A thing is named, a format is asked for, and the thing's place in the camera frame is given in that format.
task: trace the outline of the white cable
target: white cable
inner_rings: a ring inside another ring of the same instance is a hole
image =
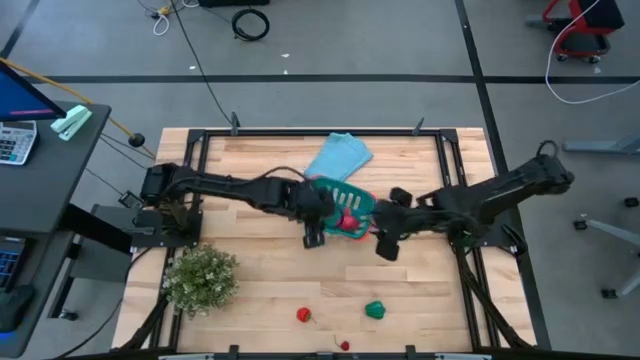
[[[600,100],[600,99],[605,98],[607,96],[611,96],[611,95],[615,95],[615,94],[621,93],[623,91],[627,91],[627,90],[631,89],[632,87],[640,84],[640,80],[638,80],[638,81],[634,82],[633,84],[631,84],[629,86],[623,87],[622,89],[618,89],[618,90],[612,91],[610,93],[606,93],[606,94],[603,94],[603,95],[600,95],[600,96],[596,96],[596,97],[591,98],[591,99],[579,100],[579,101],[571,101],[571,100],[563,99],[562,97],[560,97],[560,95],[558,95],[555,92],[555,90],[553,90],[553,88],[551,87],[551,84],[549,84],[549,70],[551,69],[551,57],[553,56],[553,49],[555,49],[556,43],[558,42],[558,39],[562,36],[562,34],[564,34],[565,31],[567,31],[573,24],[575,24],[576,21],[580,20],[594,6],[598,5],[599,2],[600,2],[600,0],[597,0],[591,6],[589,6],[584,12],[582,12],[582,14],[580,14],[578,17],[573,19],[573,21],[570,22],[569,25],[567,25],[564,29],[562,29],[562,31],[560,31],[558,36],[556,36],[556,39],[553,41],[553,44],[551,44],[551,50],[549,50],[549,58],[547,59],[547,72],[544,75],[544,81],[547,83],[547,87],[549,88],[549,90],[551,90],[551,93],[553,94],[553,96],[555,96],[558,100],[562,101],[565,104],[580,105],[580,104],[590,103],[592,101]]]
[[[198,2],[198,0],[196,0],[196,4],[195,5],[187,5],[187,1],[188,0],[182,0],[182,5],[184,5],[184,7],[194,8],[194,7],[200,6],[200,3]]]
[[[156,24],[155,24],[155,25],[153,25],[153,35],[156,35],[156,36],[162,36],[162,35],[166,34],[166,33],[167,33],[167,31],[169,31],[169,26],[170,26],[170,24],[169,24],[169,19],[167,19],[167,17],[166,17],[166,16],[164,16],[164,15],[160,15],[160,14],[158,14],[158,15],[159,15],[160,17],[158,18],[158,20],[156,20]],[[167,22],[167,27],[164,29],[164,31],[162,31],[162,32],[158,32],[158,25],[162,22],[162,20],[164,20],[164,21],[166,21],[166,22]]]

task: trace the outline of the wooden table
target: wooden table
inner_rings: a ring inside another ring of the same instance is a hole
[[[457,131],[469,184],[492,177],[483,130]],[[165,129],[157,162],[181,164],[187,133],[184,128]],[[394,186],[415,196],[442,186],[433,139],[361,139],[374,157],[350,183],[379,198],[386,198]],[[206,171],[251,178],[278,165],[302,170],[324,140],[214,138]],[[225,310],[193,320],[183,317],[179,352],[227,352],[231,344],[240,345],[241,352],[339,351],[334,336],[349,341],[352,352],[404,352],[409,344],[418,352],[471,350],[456,261],[442,235],[413,236],[401,243],[398,261],[388,262],[375,254],[375,239],[353,242],[329,236],[326,246],[305,250],[301,224],[220,198],[204,197],[202,209],[201,244],[237,256],[240,290]],[[153,249],[131,270],[113,346],[128,340],[155,305],[165,251]],[[498,249],[482,252],[494,302],[518,333],[535,343],[516,261]],[[364,305],[373,300],[387,308],[383,320],[364,315]],[[484,316],[476,305],[483,344],[488,345]],[[296,310],[303,306],[312,310],[315,322],[296,319]],[[168,338],[171,312],[161,344]]]

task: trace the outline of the gray floor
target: gray floor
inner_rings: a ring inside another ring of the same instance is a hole
[[[540,13],[546,0],[465,0],[485,75],[544,74],[553,38],[527,28],[523,18]],[[146,0],[160,6],[160,0]],[[618,0],[627,26],[611,37],[613,49],[597,66],[582,61],[553,63],[558,76],[639,75],[640,3]],[[0,2],[0,46],[27,7],[25,0]],[[236,9],[218,9],[229,18]],[[229,25],[203,9],[181,12],[207,74],[431,74],[471,75],[455,4],[442,0],[273,0],[264,8],[272,32],[260,43],[234,40]],[[45,75],[198,74],[175,17],[163,37],[134,0],[42,0],[10,60]],[[443,83],[236,83],[212,84],[227,112],[244,126],[425,126],[483,127],[474,84]],[[72,99],[49,86],[48,96]],[[156,148],[167,126],[224,126],[203,84],[73,84],[113,116],[147,136]],[[616,85],[565,85],[558,91],[580,99]],[[544,85],[488,85],[506,159],[515,167],[540,141],[615,139],[636,130],[640,88],[597,103],[568,106]],[[122,134],[112,126],[105,130]],[[636,194],[636,159],[561,154],[577,177],[571,191],[533,198],[520,206],[525,234],[554,349],[640,355],[637,319],[640,290],[604,301],[598,290],[615,285],[637,266],[637,249],[609,236],[576,233],[571,222],[586,213],[634,229],[640,210],[622,198]],[[148,164],[144,158],[137,159]],[[89,168],[118,189],[138,191],[143,172],[100,144]],[[73,201],[89,208],[113,204],[117,195],[85,174]],[[122,285],[81,283],[68,307],[74,323],[39,325],[24,359],[57,355],[102,322],[122,294]],[[106,351],[112,322],[80,353]]]

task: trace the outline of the potted plant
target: potted plant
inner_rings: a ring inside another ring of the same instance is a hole
[[[189,319],[208,315],[212,307],[222,308],[238,291],[235,255],[209,245],[186,249],[167,268],[162,288],[167,299],[182,309]]]

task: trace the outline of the red pepper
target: red pepper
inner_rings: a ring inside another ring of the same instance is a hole
[[[333,342],[338,345],[340,347],[340,349],[342,349],[342,351],[349,351],[349,342],[348,341],[343,341],[341,344],[338,344],[338,340],[336,339],[336,336],[333,335]]]
[[[309,308],[300,308],[296,313],[296,317],[301,322],[307,322],[311,320],[311,310],[309,310]]]

